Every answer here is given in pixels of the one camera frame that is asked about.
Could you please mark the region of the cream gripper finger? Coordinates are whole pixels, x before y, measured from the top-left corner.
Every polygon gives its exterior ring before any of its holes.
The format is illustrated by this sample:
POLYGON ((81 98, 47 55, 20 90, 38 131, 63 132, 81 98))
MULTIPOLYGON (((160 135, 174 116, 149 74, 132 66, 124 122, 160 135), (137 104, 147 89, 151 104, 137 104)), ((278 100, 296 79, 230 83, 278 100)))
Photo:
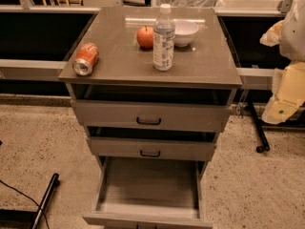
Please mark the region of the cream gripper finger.
POLYGON ((260 38, 262 45, 273 47, 280 43, 283 21, 280 20, 273 24, 260 38))

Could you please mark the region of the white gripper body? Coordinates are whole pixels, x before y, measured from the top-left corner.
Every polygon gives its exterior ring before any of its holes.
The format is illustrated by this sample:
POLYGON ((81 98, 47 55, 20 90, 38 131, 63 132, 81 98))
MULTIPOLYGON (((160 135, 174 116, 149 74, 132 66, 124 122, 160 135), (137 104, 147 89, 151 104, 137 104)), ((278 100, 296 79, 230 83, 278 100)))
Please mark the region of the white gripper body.
POLYGON ((295 62, 284 70, 275 69, 272 83, 273 95, 261 118, 276 125, 285 122, 305 102, 305 63, 295 62))

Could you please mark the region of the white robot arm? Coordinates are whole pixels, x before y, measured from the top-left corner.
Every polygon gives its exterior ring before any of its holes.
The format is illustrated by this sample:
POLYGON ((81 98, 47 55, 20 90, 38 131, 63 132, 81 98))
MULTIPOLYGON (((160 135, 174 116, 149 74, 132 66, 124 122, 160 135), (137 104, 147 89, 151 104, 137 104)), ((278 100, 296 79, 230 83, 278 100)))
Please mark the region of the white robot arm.
POLYGON ((273 95, 262 114, 264 122, 277 125, 305 103, 305 0, 298 0, 283 20, 261 36, 260 43, 278 45, 280 54, 291 60, 283 70, 274 70, 273 95))

